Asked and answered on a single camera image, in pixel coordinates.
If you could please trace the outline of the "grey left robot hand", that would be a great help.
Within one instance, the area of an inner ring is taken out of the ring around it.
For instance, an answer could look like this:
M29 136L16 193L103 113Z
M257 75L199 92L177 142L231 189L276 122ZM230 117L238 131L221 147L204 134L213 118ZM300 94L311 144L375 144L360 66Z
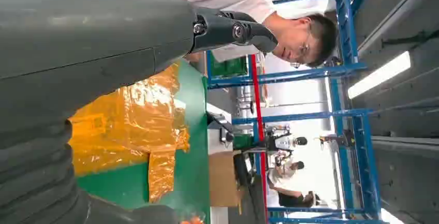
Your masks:
M1 223L178 223L173 209L121 208L81 190L69 118L189 53L277 46L238 12L186 0L1 0Z

